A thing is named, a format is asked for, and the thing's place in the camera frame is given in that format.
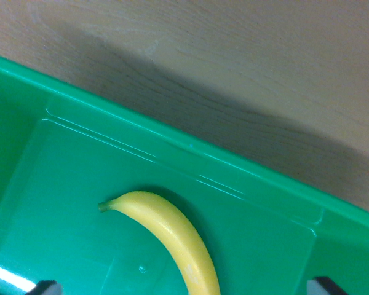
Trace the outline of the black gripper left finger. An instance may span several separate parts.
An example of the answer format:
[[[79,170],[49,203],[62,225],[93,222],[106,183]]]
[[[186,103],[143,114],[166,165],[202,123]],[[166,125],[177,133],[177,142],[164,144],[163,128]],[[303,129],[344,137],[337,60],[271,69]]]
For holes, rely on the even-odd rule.
[[[62,295],[62,285],[55,280],[42,280],[26,295]]]

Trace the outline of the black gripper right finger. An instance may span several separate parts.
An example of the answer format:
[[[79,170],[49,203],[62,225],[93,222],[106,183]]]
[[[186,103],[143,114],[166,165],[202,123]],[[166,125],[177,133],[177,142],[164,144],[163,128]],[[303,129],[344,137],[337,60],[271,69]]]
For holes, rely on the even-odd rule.
[[[347,295],[347,292],[329,277],[314,277],[308,280],[306,291],[307,295]]]

